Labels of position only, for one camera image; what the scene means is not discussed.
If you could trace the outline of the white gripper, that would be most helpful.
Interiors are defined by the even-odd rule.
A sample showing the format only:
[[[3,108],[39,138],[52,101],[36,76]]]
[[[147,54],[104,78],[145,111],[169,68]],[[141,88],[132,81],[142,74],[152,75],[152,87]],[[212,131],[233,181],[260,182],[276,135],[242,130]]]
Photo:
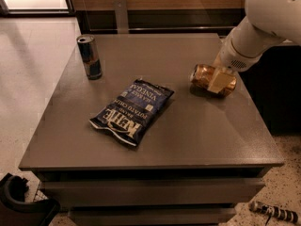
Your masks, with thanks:
[[[216,56],[208,91],[230,94],[236,88],[233,72],[245,72],[256,64],[269,48],[284,41],[282,21],[250,20],[247,16],[225,38]]]

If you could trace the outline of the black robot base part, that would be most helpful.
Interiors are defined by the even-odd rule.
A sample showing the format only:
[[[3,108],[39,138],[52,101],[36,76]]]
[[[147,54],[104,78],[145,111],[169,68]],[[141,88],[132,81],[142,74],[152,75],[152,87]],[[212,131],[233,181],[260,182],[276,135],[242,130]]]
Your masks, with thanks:
[[[27,180],[7,173],[0,181],[0,226],[48,226],[60,210],[54,199],[26,202]]]

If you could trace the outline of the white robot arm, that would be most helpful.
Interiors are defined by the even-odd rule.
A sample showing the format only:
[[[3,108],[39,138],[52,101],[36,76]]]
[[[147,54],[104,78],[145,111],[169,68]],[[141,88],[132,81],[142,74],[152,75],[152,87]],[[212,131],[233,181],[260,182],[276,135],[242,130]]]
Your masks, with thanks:
[[[210,92],[220,92],[234,73],[247,71],[269,48],[285,40],[301,44],[301,0],[246,0],[245,12],[213,63]]]

